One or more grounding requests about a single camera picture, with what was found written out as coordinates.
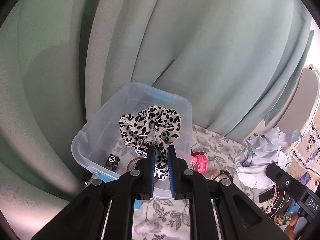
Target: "clear plastic bin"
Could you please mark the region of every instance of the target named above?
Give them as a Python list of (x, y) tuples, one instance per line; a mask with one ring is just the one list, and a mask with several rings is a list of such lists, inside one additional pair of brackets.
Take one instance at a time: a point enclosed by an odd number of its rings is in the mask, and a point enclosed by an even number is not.
[[(183, 97), (167, 93), (139, 82), (130, 82), (110, 98), (72, 141), (75, 160), (104, 181), (118, 179), (128, 163), (138, 157), (133, 148), (124, 145), (119, 119), (123, 114), (137, 114), (150, 106), (175, 109), (181, 117), (180, 138), (173, 143), (177, 157), (190, 160), (192, 106)], [(119, 156), (116, 172), (103, 166), (108, 156)], [(171, 198), (169, 179), (155, 181), (154, 197)]]

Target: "silver rivet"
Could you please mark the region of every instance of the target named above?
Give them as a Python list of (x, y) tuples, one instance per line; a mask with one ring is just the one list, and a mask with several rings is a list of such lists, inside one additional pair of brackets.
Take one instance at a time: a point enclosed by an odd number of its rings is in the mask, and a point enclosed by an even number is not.
[(221, 184), (224, 186), (230, 186), (231, 185), (231, 181), (230, 179), (222, 179), (221, 180)]
[(184, 170), (183, 173), (186, 174), (187, 176), (191, 176), (191, 175), (193, 174), (193, 170), (191, 170), (191, 169), (186, 169), (186, 170)]
[(132, 171), (130, 171), (130, 174), (132, 176), (139, 176), (140, 175), (140, 171), (139, 170), (132, 170)]
[(94, 179), (92, 182), (92, 185), (99, 187), (102, 184), (102, 180), (101, 179)]

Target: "crumpled paper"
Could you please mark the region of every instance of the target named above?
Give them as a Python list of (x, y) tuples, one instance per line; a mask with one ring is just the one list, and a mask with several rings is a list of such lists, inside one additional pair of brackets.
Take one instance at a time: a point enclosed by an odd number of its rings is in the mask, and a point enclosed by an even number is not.
[(277, 127), (253, 134), (245, 140), (246, 149), (239, 152), (235, 158), (239, 180), (250, 188), (269, 188), (274, 185), (266, 176), (266, 168), (271, 163), (277, 164), (283, 170), (289, 168), (291, 158), (281, 149), (296, 141), (301, 142), (299, 129), (285, 134)]

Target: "floral tablecloth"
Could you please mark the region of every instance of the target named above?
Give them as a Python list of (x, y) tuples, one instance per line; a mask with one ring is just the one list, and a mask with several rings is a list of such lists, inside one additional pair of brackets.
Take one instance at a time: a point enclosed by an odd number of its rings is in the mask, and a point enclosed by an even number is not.
[[(205, 177), (214, 177), (219, 170), (228, 170), (234, 183), (250, 198), (253, 190), (239, 181), (234, 166), (236, 153), (242, 145), (205, 128), (192, 125), (192, 150), (204, 151), (209, 160)], [(185, 240), (190, 239), (188, 200), (143, 200), (140, 210), (133, 215), (133, 240)]]

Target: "leopard print scrunchie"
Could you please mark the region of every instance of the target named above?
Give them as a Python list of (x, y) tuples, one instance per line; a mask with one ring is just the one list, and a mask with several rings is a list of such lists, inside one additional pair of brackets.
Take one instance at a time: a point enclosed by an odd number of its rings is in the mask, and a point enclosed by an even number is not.
[[(137, 115), (124, 114), (119, 121), (122, 139), (136, 153), (147, 157), (148, 146), (156, 147), (156, 179), (168, 177), (168, 145), (179, 139), (181, 118), (176, 110), (152, 106)], [(148, 138), (153, 131), (152, 140)]]

